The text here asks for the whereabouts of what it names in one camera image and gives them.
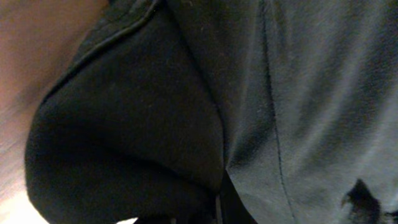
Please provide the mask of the black cloth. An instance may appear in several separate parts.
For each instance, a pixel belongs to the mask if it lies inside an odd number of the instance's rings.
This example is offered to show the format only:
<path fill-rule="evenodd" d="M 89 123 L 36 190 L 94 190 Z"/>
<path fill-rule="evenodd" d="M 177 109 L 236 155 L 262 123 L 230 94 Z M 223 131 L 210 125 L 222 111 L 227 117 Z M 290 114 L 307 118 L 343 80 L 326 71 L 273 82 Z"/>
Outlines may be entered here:
<path fill-rule="evenodd" d="M 397 2 L 112 1 L 25 179 L 49 223 L 396 223 Z"/>

